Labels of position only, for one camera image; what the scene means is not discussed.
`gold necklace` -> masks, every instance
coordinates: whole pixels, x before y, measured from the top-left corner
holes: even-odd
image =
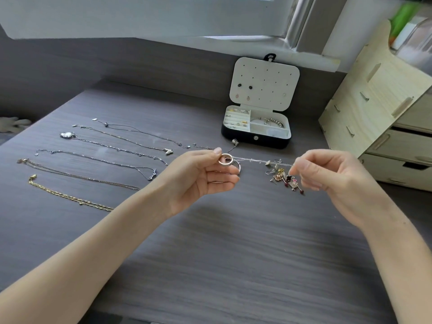
[[[140,190],[139,187],[135,187],[133,185],[127,185],[127,184],[115,183],[115,182],[108,182],[106,180],[97,180],[95,178],[90,178],[90,177],[85,177],[85,176],[79,176],[79,175],[67,173],[65,171],[60,171],[58,169],[52,169],[52,168],[49,168],[47,166],[44,166],[44,165],[32,162],[28,158],[18,159],[17,163],[19,163],[19,164],[26,164],[26,165],[34,168],[34,169],[39,169],[40,171],[46,171],[46,172],[52,173],[52,174],[59,174],[59,175],[63,175],[63,176],[73,177],[73,178],[80,178],[82,180],[91,180],[93,182],[99,182],[99,183],[114,185],[114,186],[117,186],[117,187],[125,187],[127,189],[131,189],[131,190],[135,190],[135,191],[139,191]]]
[[[33,185],[34,187],[38,187],[39,189],[44,190],[44,191],[46,191],[48,193],[51,193],[51,194],[53,194],[55,196],[60,196],[62,198],[68,199],[70,201],[78,202],[80,205],[85,205],[85,206],[97,208],[97,209],[100,209],[100,210],[105,210],[105,211],[112,211],[112,210],[114,210],[114,208],[112,208],[112,207],[107,207],[107,206],[104,206],[104,205],[100,205],[98,203],[94,203],[94,202],[91,202],[91,201],[86,201],[86,200],[83,200],[83,199],[79,199],[79,198],[76,198],[74,196],[68,196],[67,194],[63,194],[63,193],[60,193],[60,192],[48,189],[47,187],[45,187],[43,185],[35,183],[34,180],[36,179],[36,177],[37,177],[36,174],[31,175],[29,177],[29,184]]]

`green object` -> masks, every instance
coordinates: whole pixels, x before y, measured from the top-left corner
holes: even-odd
[[[411,19],[413,19],[415,14],[418,12],[419,8],[420,8],[420,3],[418,2],[404,3],[399,8],[396,15],[394,15],[393,18],[390,19],[391,28],[392,28],[392,30],[390,31],[390,38],[389,38],[390,45],[393,43],[393,41],[396,39],[399,33],[403,30],[405,25]]]

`gray wooden desk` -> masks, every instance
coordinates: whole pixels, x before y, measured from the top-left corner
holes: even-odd
[[[103,129],[91,121],[96,117],[184,144],[197,142],[226,150],[231,144],[220,134],[224,107],[204,99],[100,82],[1,146],[0,289],[106,215],[30,186],[31,174],[38,174],[41,185],[112,207],[133,192],[33,170],[17,164],[18,158],[143,187],[148,182],[132,169],[63,154],[41,152],[35,157],[35,150],[73,151],[161,171],[164,166],[157,161],[63,140],[59,133],[75,131],[85,138],[159,155],[71,127]],[[289,120],[293,138],[285,150],[243,144],[233,155],[293,163],[308,149],[327,147],[315,119]],[[185,151],[150,136],[116,132],[143,144],[172,147],[173,155],[161,156],[168,162]],[[270,183],[265,170],[262,164],[243,162],[235,190],[206,196],[164,223],[125,261],[93,308],[166,324],[396,323],[360,232],[340,216],[325,193],[301,196]],[[431,194],[395,186],[385,189],[430,245]]]

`white wall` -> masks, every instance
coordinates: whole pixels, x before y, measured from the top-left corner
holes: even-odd
[[[323,54],[340,59],[338,71],[348,72],[375,27],[391,18],[403,0],[347,0]]]

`jewelry box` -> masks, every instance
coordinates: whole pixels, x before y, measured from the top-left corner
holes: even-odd
[[[273,62],[275,57],[242,57],[235,63],[229,97],[237,104],[226,108],[224,137],[277,149],[288,145],[288,118],[274,111],[288,109],[300,71],[295,66]]]

